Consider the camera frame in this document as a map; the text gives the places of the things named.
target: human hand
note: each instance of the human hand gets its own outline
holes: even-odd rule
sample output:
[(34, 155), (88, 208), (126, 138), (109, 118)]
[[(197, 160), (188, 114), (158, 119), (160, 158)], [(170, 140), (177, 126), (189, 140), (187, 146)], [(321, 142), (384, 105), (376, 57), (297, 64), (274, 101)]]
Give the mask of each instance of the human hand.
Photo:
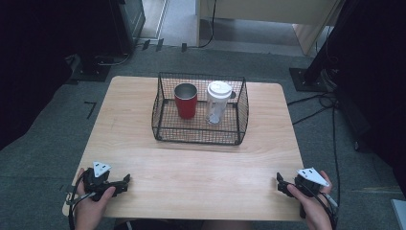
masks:
[[(80, 169), (78, 178), (83, 174), (84, 169)], [(101, 199), (97, 202), (91, 198), (86, 198), (79, 202), (75, 207), (76, 216), (76, 229), (77, 230), (91, 230), (96, 229), (102, 221), (102, 216), (106, 210), (107, 203), (114, 195), (116, 187), (108, 188)], [(85, 195), (83, 181), (78, 185), (77, 193), (79, 196)]]
[[(321, 193), (329, 194), (331, 192), (332, 184), (327, 174), (324, 171), (320, 171), (320, 175), (329, 183), (328, 187), (324, 187), (320, 190)], [(306, 223), (310, 230), (328, 230), (332, 229), (331, 222), (324, 207), (314, 197), (308, 197), (299, 191), (294, 185), (287, 185), (287, 190), (295, 196), (304, 206), (306, 212)], [(328, 206), (326, 199), (320, 195), (319, 198)]]

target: red cup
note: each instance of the red cup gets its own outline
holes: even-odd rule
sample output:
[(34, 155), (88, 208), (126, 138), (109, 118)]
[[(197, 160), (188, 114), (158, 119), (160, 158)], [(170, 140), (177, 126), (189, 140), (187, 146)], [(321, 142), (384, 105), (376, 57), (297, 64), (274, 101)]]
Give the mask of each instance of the red cup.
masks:
[(180, 83), (175, 87), (175, 103), (179, 117), (191, 119), (196, 114), (197, 88), (191, 83)]

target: white lid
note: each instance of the white lid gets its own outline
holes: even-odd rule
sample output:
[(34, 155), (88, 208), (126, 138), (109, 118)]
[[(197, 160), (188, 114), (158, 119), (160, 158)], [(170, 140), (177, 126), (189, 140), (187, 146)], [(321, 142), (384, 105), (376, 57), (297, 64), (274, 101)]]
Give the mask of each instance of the white lid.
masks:
[(213, 81), (207, 86), (209, 94), (217, 99), (230, 98), (232, 90), (233, 87), (230, 84), (220, 80)]

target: black wire basket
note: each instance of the black wire basket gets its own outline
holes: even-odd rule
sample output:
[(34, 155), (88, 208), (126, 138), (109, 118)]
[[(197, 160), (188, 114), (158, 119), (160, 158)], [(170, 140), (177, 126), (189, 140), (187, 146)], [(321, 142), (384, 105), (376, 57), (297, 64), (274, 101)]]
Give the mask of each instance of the black wire basket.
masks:
[[(206, 121), (206, 89), (212, 81), (224, 81), (233, 87), (219, 124)], [(192, 119), (178, 116), (174, 88), (180, 83), (197, 88), (196, 113)], [(236, 146), (242, 143), (248, 126), (248, 94), (244, 77), (159, 73), (158, 92), (152, 110), (152, 131), (156, 140), (180, 143)]]

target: wooden table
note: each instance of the wooden table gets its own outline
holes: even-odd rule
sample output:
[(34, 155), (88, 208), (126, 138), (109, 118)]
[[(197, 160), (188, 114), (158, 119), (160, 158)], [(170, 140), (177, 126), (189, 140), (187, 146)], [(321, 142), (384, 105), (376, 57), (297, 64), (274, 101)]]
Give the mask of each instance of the wooden table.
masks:
[(114, 78), (81, 158), (78, 171), (93, 161), (112, 166), (109, 181), (131, 174), (107, 217), (300, 219), (299, 202), (277, 190), (277, 172), (293, 181), (303, 167), (280, 85), (247, 83), (248, 128), (235, 147), (156, 141), (156, 89), (155, 78)]

